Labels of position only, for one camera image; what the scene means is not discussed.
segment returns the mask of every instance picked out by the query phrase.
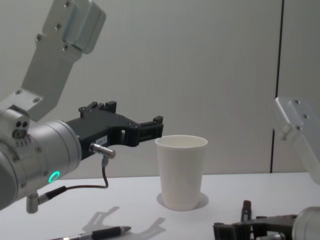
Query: white wall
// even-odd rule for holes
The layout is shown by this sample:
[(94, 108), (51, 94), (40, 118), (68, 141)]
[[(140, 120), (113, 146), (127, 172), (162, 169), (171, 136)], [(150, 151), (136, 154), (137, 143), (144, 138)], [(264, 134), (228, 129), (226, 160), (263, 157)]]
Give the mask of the white wall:
[[(278, 94), (305, 99), (320, 114), (319, 22), (320, 1), (285, 1)], [(305, 170), (295, 149), (278, 138), (274, 142), (273, 170)]]
[[(96, 2), (107, 15), (96, 48), (74, 65), (43, 121), (68, 121), (78, 107), (114, 100), (137, 122), (164, 116), (164, 135), (207, 138), (205, 173), (269, 172), (281, 1)], [(50, 5), (1, 2), (1, 98), (21, 84)], [(158, 174), (153, 141), (114, 149), (109, 176)], [(94, 156), (69, 177), (100, 171)]]

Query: black cable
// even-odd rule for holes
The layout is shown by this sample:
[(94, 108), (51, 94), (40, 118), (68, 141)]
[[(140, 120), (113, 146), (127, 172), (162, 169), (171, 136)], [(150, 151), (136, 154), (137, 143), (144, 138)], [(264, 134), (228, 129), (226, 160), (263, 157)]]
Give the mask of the black cable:
[(107, 189), (109, 187), (109, 183), (108, 183), (108, 179), (106, 176), (106, 167), (104, 167), (104, 166), (102, 167), (102, 176), (103, 176), (105, 186), (102, 186), (102, 185), (76, 185), (76, 186), (69, 186), (69, 187), (61, 186), (55, 190), (46, 192), (44, 195), (47, 196), (48, 200), (51, 200), (52, 198), (64, 193), (65, 191), (72, 190), (72, 189), (84, 189), (84, 188), (87, 188), (87, 189)]

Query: white paper cup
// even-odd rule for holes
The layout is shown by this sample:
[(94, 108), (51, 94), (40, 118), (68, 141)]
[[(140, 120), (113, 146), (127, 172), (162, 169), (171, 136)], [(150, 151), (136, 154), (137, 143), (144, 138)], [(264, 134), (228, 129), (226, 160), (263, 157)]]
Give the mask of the white paper cup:
[(200, 200), (208, 141), (198, 136), (171, 135), (155, 143), (164, 205), (175, 211), (194, 209)]

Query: white table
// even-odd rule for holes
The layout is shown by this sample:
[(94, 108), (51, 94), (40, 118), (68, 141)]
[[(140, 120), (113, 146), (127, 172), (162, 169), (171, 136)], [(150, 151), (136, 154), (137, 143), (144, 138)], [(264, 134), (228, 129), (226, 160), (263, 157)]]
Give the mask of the white table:
[[(59, 186), (103, 184), (102, 179), (58, 180)], [(108, 189), (70, 190), (26, 213), (22, 199), (0, 212), (3, 240), (48, 240), (110, 226), (131, 226), (120, 240), (213, 240), (215, 222), (240, 220), (243, 200), (252, 201), (253, 216), (298, 214), (320, 205), (320, 186), (307, 173), (203, 176), (206, 206), (177, 212), (160, 205), (159, 177), (110, 178)]]

